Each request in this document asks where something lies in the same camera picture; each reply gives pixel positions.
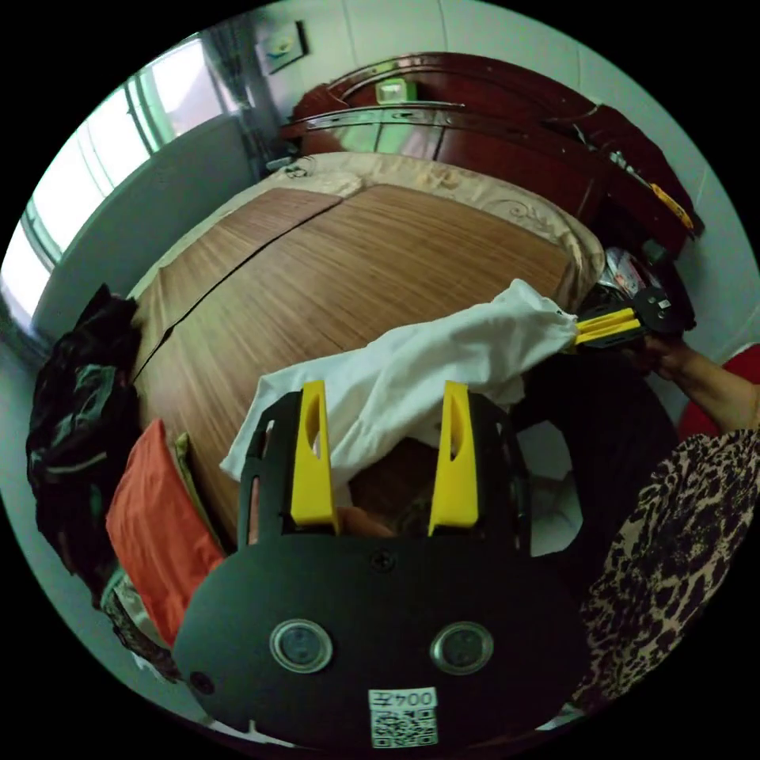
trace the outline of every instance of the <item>orange cloth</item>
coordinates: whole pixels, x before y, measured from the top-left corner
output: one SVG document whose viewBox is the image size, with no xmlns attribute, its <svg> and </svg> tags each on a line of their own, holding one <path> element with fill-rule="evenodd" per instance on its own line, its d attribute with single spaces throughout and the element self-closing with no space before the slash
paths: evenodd
<svg viewBox="0 0 760 760">
<path fill-rule="evenodd" d="M 192 505 L 161 420 L 133 447 L 106 528 L 146 612 L 173 646 L 192 595 L 224 555 Z"/>
</svg>

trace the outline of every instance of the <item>sticker label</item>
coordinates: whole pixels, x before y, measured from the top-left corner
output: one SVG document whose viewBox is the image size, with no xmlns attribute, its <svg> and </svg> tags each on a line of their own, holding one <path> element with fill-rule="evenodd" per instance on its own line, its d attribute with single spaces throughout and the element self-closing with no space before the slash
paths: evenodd
<svg viewBox="0 0 760 760">
<path fill-rule="evenodd" d="M 435 688 L 370 689 L 372 747 L 401 749 L 438 743 Z"/>
</svg>

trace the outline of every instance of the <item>curtain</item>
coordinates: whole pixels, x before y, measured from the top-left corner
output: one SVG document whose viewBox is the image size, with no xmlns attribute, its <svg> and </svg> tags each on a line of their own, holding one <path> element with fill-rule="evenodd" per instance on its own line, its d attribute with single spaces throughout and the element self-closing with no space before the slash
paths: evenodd
<svg viewBox="0 0 760 760">
<path fill-rule="evenodd" d="M 276 111 L 256 55 L 251 13 L 242 13 L 200 33 L 207 65 L 237 106 L 245 150 L 260 179 L 277 158 Z"/>
</svg>

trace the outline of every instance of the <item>brown wooden bedspread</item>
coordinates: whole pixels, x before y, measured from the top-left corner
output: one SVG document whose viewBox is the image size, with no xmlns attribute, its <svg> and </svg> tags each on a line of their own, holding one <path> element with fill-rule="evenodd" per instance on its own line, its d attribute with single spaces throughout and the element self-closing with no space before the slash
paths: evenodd
<svg viewBox="0 0 760 760">
<path fill-rule="evenodd" d="M 247 213 L 266 196 L 247 204 Z M 491 300 L 517 277 L 552 296 L 569 266 L 564 252 L 538 235 L 422 192 L 377 185 L 326 205 L 220 278 L 135 381 L 143 424 L 161 417 L 169 433 L 189 433 L 199 489 L 230 538 L 238 484 L 219 463 L 262 374 Z M 193 256 L 204 255 L 200 250 Z M 189 282 L 184 259 L 173 263 L 176 282 L 161 286 L 164 298 L 179 298 L 179 282 Z M 172 308 L 160 306 L 162 313 Z M 435 452 L 407 439 L 354 479 L 354 501 L 392 515 L 434 470 Z"/>
<path fill-rule="evenodd" d="M 273 188 L 214 224 L 190 244 L 181 260 L 159 269 L 135 315 L 142 329 L 135 373 L 221 280 L 268 243 L 336 203 L 339 197 L 321 192 Z"/>
</svg>

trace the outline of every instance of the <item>bed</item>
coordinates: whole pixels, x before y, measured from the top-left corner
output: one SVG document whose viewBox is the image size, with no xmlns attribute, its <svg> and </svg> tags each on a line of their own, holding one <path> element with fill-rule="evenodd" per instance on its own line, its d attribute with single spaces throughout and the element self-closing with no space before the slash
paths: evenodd
<svg viewBox="0 0 760 760">
<path fill-rule="evenodd" d="M 403 156 L 299 159 L 191 230 L 132 291 L 142 425 L 161 417 L 189 434 L 231 542 L 238 484 L 219 463 L 262 374 L 488 301 L 514 278 L 573 311 L 603 263 L 585 225 L 513 184 Z M 406 439 L 351 496 L 390 522 L 434 472 L 435 452 Z"/>
<path fill-rule="evenodd" d="M 376 88 L 399 79 L 413 100 L 378 103 Z M 704 231 L 689 194 L 635 124 L 553 79 L 479 55 L 399 55 L 305 93 L 280 135 L 301 154 L 415 156 L 536 192 L 653 270 L 688 329 L 696 324 L 675 268 Z"/>
</svg>

